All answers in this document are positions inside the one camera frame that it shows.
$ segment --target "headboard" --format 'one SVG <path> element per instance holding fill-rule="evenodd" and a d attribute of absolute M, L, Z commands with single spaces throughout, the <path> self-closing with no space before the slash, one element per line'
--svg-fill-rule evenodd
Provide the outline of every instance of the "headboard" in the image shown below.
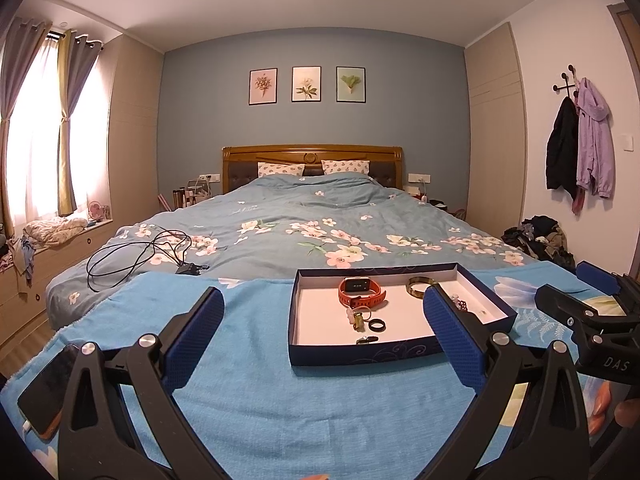
<path fill-rule="evenodd" d="M 306 176 L 322 175 L 322 160 L 369 160 L 369 176 L 402 189 L 402 148 L 352 144 L 272 144 L 222 149 L 222 192 L 258 178 L 258 162 L 304 164 Z"/>

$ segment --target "blue wall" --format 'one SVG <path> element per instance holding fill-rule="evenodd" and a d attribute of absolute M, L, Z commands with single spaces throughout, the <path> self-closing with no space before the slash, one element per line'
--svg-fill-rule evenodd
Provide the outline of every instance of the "blue wall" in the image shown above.
<path fill-rule="evenodd" d="M 322 101 L 291 102 L 293 66 L 322 66 Z M 367 102 L 337 103 L 335 67 L 367 70 Z M 278 102 L 248 105 L 251 70 L 278 68 Z M 469 104 L 462 47 L 355 28 L 299 28 L 204 41 L 165 55 L 158 183 L 222 171 L 222 148 L 251 144 L 402 146 L 431 198 L 466 206 Z"/>

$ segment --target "smartphone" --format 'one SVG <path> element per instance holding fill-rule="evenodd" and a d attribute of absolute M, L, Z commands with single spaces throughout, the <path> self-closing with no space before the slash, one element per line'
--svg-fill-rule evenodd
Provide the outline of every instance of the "smartphone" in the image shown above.
<path fill-rule="evenodd" d="M 53 437 L 60 424 L 66 386 L 78 351 L 76 345 L 65 346 L 18 397 L 18 408 L 44 440 Z"/>

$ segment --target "black cable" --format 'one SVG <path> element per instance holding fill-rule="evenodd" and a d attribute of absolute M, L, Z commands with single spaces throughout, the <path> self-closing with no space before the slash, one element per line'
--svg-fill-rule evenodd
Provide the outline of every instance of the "black cable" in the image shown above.
<path fill-rule="evenodd" d="M 173 254 L 171 254 L 165 248 L 160 246 L 161 243 L 159 242 L 159 240 L 161 240 L 162 238 L 168 238 L 168 237 L 174 237 L 174 238 L 178 238 L 180 240 L 180 242 L 175 244 L 175 245 L 174 244 L 170 244 L 170 247 L 172 249 L 171 253 L 173 253 Z M 180 249 L 180 252 L 182 253 L 182 258 L 181 258 L 180 256 L 178 256 L 178 253 L 176 252 L 176 248 L 180 247 L 184 243 L 187 243 L 187 246 L 185 248 L 181 248 Z M 125 247 L 134 246 L 134 245 L 142 245 L 143 249 L 140 252 L 140 254 L 138 255 L 138 257 L 135 259 L 135 261 L 133 262 L 132 265 L 127 266 L 127 267 L 122 267 L 122 268 L 117 269 L 117 270 L 112 270 L 110 272 L 102 272 L 102 273 L 94 272 L 95 267 L 98 266 L 100 263 L 102 263 L 109 256 L 111 256 L 113 253 L 115 253 L 116 251 L 119 251 L 120 249 L 123 249 Z M 108 286 L 107 288 L 113 288 L 115 286 L 118 286 L 122 282 L 127 280 L 135 272 L 135 270 L 138 267 L 146 264 L 151 258 L 153 258 L 156 254 L 158 254 L 158 252 L 164 253 L 171 261 L 174 262 L 174 264 L 176 266 L 178 266 L 178 267 L 183 266 L 183 265 L 186 264 L 186 261 L 184 260 L 184 255 L 186 254 L 186 251 L 191 249 L 192 246 L 193 246 L 193 243 L 191 241 L 191 237 L 187 233 L 185 233 L 184 231 L 181 231 L 179 229 L 170 229 L 170 230 L 169 229 L 162 229 L 162 231 L 159 234 L 157 234 L 152 240 L 150 240 L 148 242 L 144 242 L 144 241 L 124 242 L 124 243 L 121 243 L 121 244 L 113 244 L 113 245 L 107 245 L 107 246 L 101 247 L 100 249 L 95 251 L 95 253 L 92 254 L 92 256 L 86 262 L 86 284 L 87 284 L 87 287 L 90 288 L 94 292 L 99 292 L 99 290 L 96 290 L 92 286 L 92 281 L 91 280 L 94 280 L 94 283 L 95 283 L 95 279 L 96 278 L 103 278 L 105 276 L 111 276 L 112 274 L 118 274 L 120 272 L 123 272 L 124 270 L 128 270 L 129 272 L 127 272 L 120 280 L 118 280 L 113 285 Z M 146 251 L 149 248 L 153 248 L 153 253 L 151 253 L 151 255 L 148 256 L 147 258 L 143 259 Z M 93 261 L 97 254 L 101 253 L 102 251 L 106 251 L 106 250 L 110 250 L 110 251 L 107 254 L 105 254 L 104 256 L 102 256 L 100 259 L 98 259 L 97 261 Z M 207 268 L 206 266 L 196 266 L 196 267 L 202 268 L 202 269 Z"/>

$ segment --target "silver bolt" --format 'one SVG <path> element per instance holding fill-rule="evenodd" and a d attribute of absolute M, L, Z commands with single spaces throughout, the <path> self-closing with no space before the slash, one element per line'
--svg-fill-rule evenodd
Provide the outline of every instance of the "silver bolt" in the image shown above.
<path fill-rule="evenodd" d="M 564 354 L 567 350 L 566 345 L 562 341 L 554 341 L 554 350 L 559 354 Z"/>
<path fill-rule="evenodd" d="M 156 344 L 156 336 L 153 334 L 145 334 L 138 339 L 138 344 L 142 346 L 142 348 L 149 348 Z"/>
<path fill-rule="evenodd" d="M 510 341 L 509 336 L 506 335 L 504 332 L 496 332 L 492 337 L 492 340 L 494 343 L 500 346 L 508 345 Z"/>
<path fill-rule="evenodd" d="M 84 355 L 89 355 L 95 352 L 95 344 L 93 343 L 84 343 L 82 345 L 82 353 Z"/>

